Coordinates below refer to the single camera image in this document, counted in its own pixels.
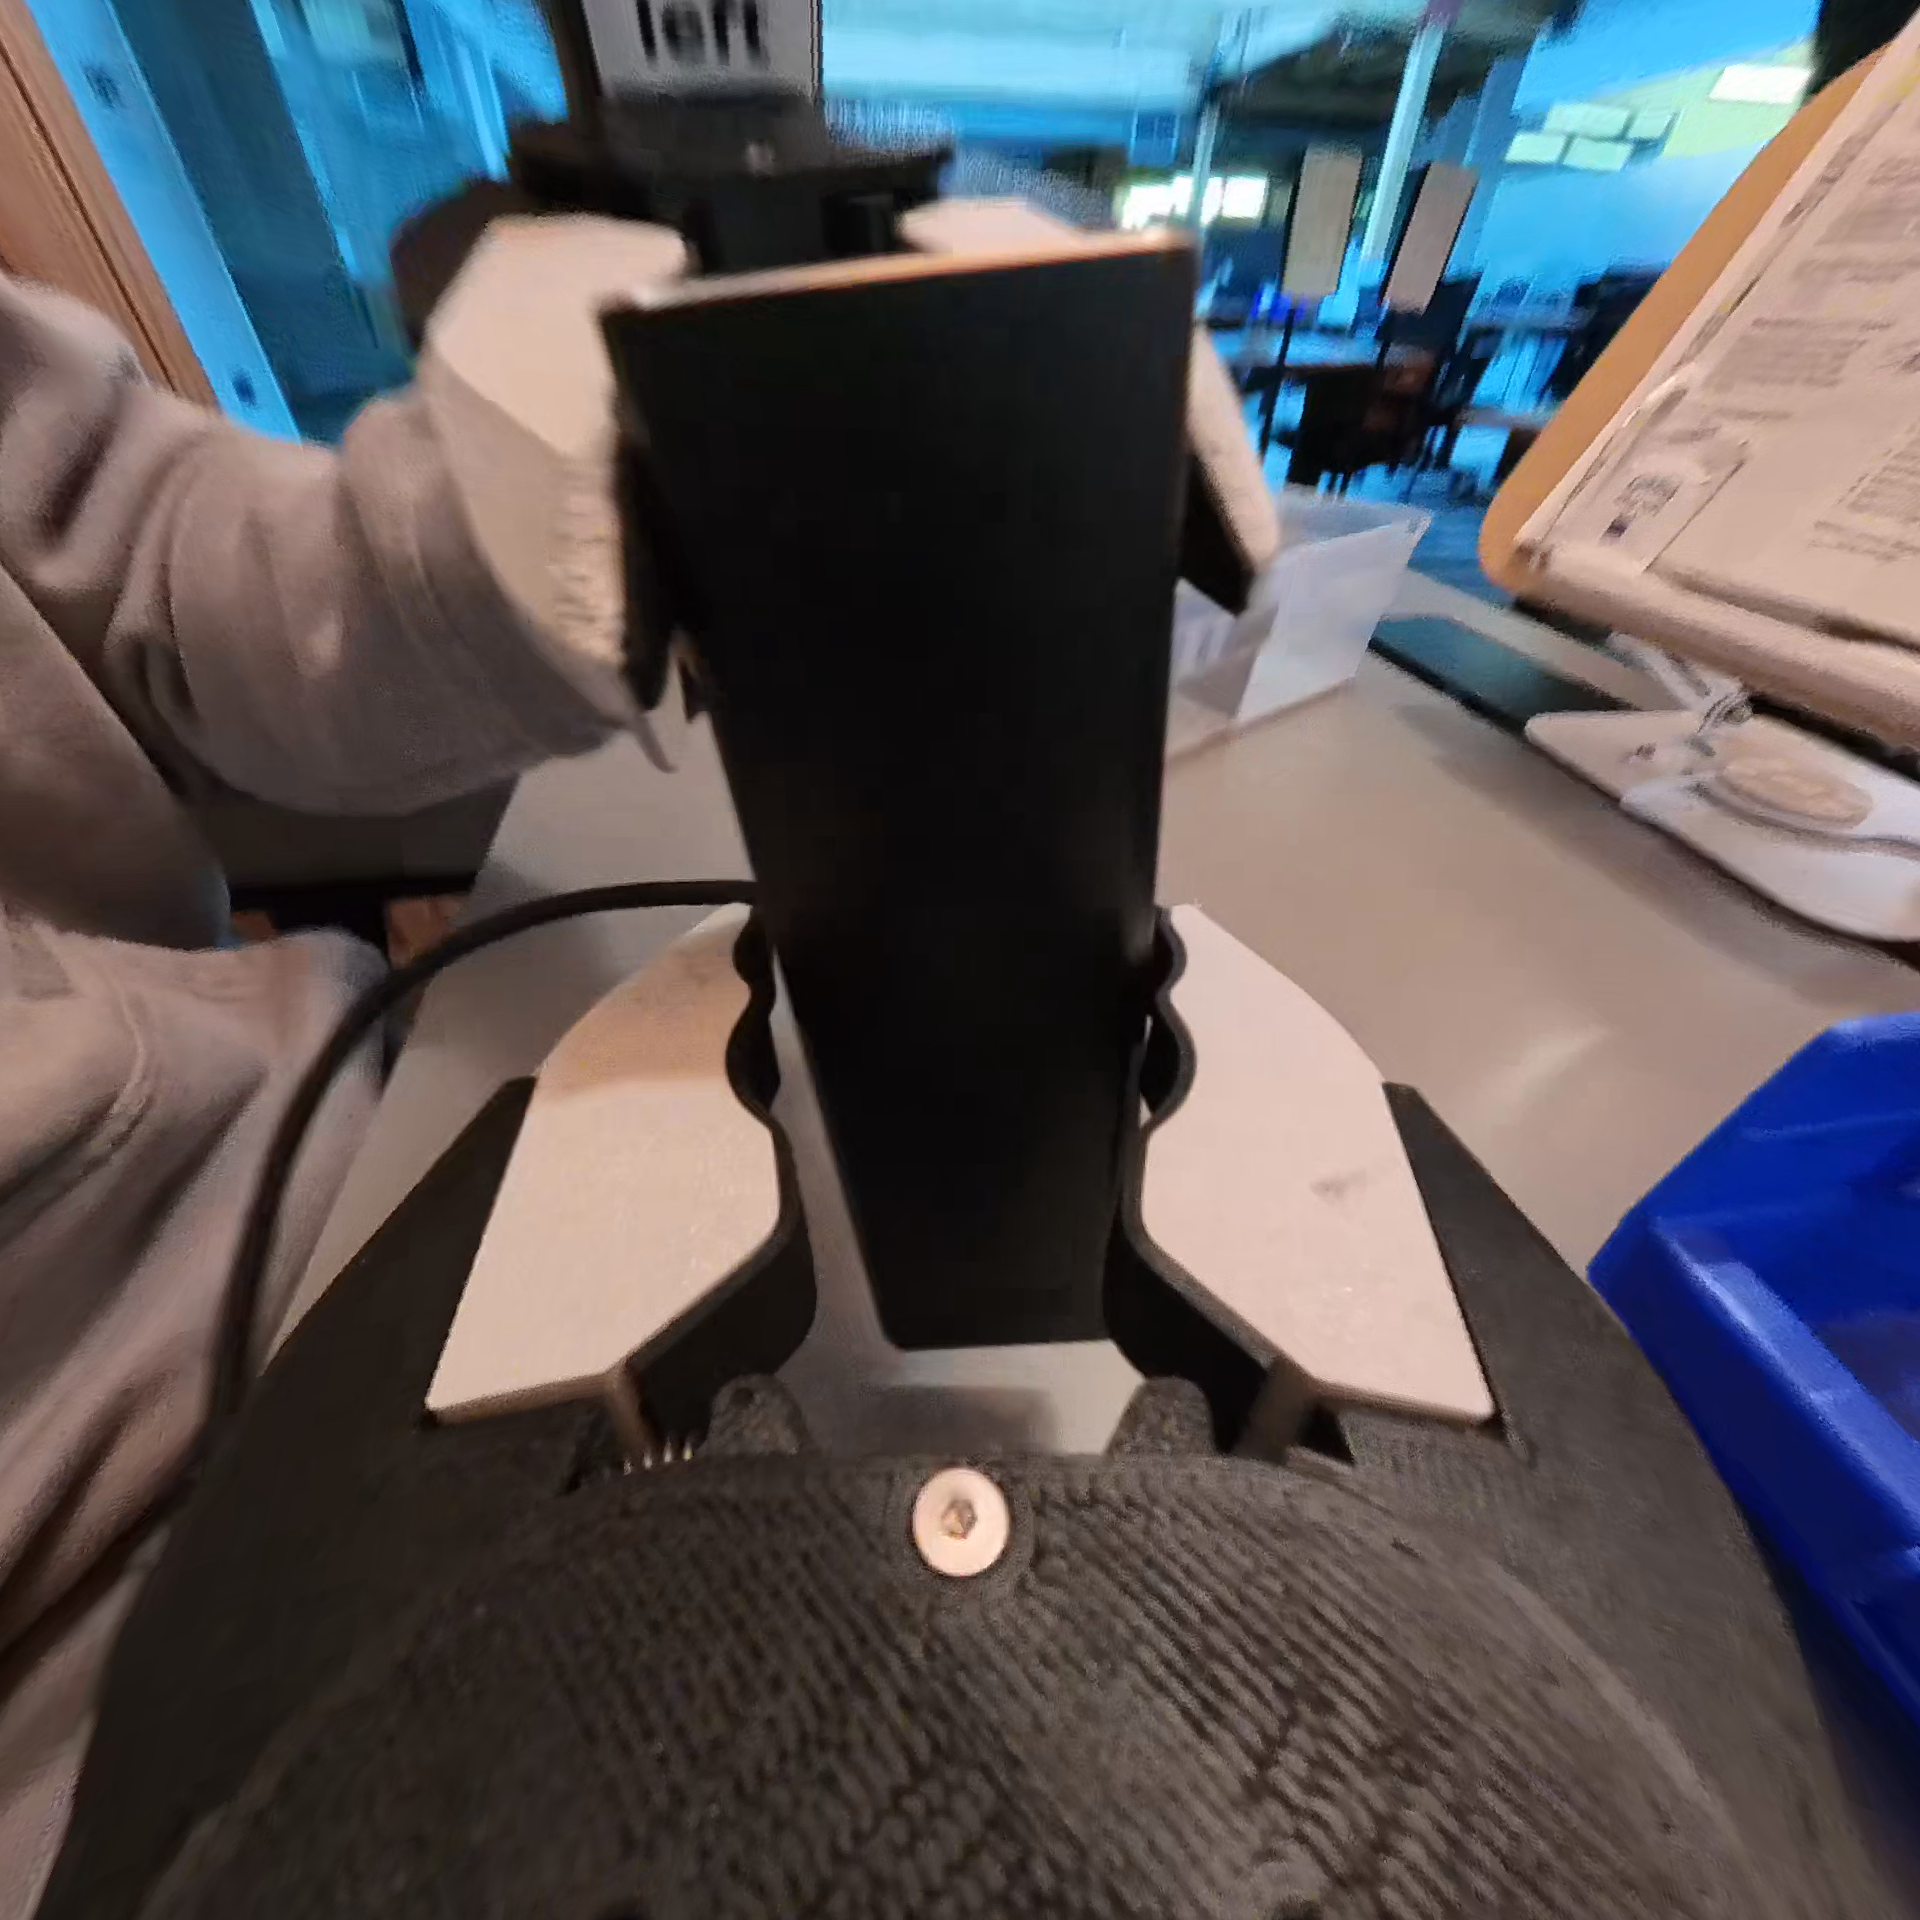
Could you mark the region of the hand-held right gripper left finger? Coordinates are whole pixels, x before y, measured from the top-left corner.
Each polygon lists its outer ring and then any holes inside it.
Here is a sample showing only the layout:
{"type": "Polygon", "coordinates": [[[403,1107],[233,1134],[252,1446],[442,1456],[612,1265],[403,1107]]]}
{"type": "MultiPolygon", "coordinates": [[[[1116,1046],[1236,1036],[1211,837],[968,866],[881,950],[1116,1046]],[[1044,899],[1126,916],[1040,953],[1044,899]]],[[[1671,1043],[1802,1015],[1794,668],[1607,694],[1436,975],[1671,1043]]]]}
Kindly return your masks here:
{"type": "Polygon", "coordinates": [[[803,1345],[821,1286],[775,1101],[776,975],[726,904],[615,986],[536,1073],[425,1409],[600,1405],[708,1426],[803,1345]]]}

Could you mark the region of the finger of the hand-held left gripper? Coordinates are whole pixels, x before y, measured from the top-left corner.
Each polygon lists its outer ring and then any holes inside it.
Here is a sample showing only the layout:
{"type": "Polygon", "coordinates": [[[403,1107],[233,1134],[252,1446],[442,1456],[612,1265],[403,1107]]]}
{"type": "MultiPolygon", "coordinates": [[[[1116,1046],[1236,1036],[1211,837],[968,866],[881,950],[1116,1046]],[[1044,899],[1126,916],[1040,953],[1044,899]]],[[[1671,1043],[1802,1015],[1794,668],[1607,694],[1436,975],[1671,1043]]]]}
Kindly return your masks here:
{"type": "Polygon", "coordinates": [[[548,655],[664,752],[628,671],[638,614],[617,378],[603,318],[686,277],[672,228],[612,216],[506,216],[430,310],[423,403],[494,584],[548,655]]]}
{"type": "MultiPolygon", "coordinates": [[[[907,251],[996,259],[1058,255],[1116,240],[1115,228],[1073,228],[1030,198],[934,198],[903,216],[907,251]]],[[[1241,394],[1205,322],[1189,326],[1189,491],[1183,579],[1220,609],[1248,609],[1261,573],[1279,556],[1279,507],[1241,413],[1241,394]]]]}

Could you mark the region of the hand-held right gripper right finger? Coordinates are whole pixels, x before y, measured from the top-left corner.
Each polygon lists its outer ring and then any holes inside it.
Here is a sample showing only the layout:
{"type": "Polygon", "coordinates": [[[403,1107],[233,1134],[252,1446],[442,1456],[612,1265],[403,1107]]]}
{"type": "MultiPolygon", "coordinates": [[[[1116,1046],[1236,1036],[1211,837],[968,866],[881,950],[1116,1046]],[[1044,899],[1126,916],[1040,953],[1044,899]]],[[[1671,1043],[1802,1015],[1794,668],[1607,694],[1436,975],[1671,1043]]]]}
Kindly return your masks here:
{"type": "Polygon", "coordinates": [[[1389,1087],[1302,986],[1195,904],[1160,915],[1107,1332],[1191,1384],[1220,1454],[1343,1413],[1498,1418],[1389,1087]]]}

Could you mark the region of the black multi-port usb hub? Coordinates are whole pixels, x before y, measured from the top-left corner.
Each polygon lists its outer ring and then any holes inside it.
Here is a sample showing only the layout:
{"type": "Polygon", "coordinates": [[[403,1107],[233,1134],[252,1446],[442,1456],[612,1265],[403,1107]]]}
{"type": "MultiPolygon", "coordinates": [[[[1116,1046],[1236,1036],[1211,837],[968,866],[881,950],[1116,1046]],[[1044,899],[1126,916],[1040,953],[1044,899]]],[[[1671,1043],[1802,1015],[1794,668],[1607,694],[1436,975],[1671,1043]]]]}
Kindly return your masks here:
{"type": "Polygon", "coordinates": [[[1068,233],[603,318],[640,531],[899,1348],[1101,1336],[1191,282],[1176,234],[1068,233]]]}

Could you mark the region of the person's left forearm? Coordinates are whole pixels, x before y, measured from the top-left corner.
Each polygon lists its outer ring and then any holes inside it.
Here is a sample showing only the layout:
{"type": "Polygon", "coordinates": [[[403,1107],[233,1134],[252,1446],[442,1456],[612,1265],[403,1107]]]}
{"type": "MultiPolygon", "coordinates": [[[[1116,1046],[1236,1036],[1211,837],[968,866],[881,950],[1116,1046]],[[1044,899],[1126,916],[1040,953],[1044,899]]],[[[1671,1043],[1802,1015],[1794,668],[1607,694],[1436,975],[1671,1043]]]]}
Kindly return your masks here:
{"type": "Polygon", "coordinates": [[[2,915],[210,946],[190,801],[397,816],[630,711],[506,596],[415,387],[265,437],[2,277],[2,915]]]}

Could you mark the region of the clear plastic box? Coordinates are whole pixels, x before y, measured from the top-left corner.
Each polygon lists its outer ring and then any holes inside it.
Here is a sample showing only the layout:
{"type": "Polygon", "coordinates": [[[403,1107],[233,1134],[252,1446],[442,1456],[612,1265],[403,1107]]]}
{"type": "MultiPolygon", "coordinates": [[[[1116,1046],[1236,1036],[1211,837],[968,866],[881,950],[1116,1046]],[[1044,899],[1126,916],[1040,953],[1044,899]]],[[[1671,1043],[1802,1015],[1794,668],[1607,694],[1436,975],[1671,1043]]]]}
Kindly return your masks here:
{"type": "Polygon", "coordinates": [[[1306,486],[1282,486],[1278,507],[1279,552],[1241,614],[1176,587],[1169,761],[1353,683],[1434,519],[1397,498],[1306,486]]]}

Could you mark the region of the black flat pad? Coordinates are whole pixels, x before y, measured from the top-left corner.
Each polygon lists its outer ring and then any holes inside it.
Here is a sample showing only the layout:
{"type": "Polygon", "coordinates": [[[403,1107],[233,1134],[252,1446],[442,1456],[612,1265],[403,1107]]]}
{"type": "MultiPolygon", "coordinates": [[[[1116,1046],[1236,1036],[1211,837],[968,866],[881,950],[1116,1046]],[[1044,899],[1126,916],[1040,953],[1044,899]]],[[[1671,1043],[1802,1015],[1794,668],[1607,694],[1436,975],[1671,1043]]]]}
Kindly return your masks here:
{"type": "Polygon", "coordinates": [[[1510,733],[1522,733],[1543,716],[1631,710],[1621,694],[1553,671],[1505,639],[1440,614],[1385,616],[1367,650],[1510,733]]]}

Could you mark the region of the blue plastic bin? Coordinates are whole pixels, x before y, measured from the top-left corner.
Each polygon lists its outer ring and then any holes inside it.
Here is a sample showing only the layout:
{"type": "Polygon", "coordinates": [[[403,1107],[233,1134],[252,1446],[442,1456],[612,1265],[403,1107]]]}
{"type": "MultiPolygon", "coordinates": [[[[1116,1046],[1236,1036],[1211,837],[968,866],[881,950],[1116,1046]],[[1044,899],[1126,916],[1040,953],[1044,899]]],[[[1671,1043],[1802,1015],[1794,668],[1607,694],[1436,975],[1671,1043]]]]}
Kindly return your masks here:
{"type": "Polygon", "coordinates": [[[1918,1015],[1802,1046],[1621,1219],[1586,1277],[1918,1727],[1918,1015]]]}

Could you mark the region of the wooden document board with papers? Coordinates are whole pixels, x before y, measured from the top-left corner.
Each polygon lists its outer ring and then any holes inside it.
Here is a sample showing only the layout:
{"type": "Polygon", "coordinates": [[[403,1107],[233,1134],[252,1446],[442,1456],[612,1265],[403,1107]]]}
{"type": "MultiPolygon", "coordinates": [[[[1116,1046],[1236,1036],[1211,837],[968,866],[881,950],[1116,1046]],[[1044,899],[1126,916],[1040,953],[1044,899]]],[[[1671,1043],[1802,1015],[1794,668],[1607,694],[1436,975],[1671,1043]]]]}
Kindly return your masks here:
{"type": "Polygon", "coordinates": [[[1918,21],[1729,188],[1502,482],[1480,566],[1918,743],[1918,21]]]}

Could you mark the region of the person's grey sweatshirt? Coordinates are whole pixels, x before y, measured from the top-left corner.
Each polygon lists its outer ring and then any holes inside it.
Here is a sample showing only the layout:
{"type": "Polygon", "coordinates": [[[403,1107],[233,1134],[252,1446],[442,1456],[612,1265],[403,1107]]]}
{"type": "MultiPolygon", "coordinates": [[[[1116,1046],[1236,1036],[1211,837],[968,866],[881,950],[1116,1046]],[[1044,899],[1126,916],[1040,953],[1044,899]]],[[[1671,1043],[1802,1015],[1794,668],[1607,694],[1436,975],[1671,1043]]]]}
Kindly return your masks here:
{"type": "Polygon", "coordinates": [[[38,1904],[202,1433],[273,1125],[378,972],[346,933],[174,950],[2,912],[2,1915],[38,1904]]]}

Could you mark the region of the white stand base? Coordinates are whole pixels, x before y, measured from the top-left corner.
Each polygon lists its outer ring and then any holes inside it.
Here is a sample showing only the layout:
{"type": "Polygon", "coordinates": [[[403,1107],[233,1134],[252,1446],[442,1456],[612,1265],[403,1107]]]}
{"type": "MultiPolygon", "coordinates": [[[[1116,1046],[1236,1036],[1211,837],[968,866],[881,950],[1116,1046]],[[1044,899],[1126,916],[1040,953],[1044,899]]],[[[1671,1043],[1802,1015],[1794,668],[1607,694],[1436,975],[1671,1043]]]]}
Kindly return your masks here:
{"type": "Polygon", "coordinates": [[[1621,813],[1821,932],[1918,944],[1918,775],[1766,718],[1755,694],[1659,650],[1657,710],[1548,710],[1524,741],[1621,813]]]}

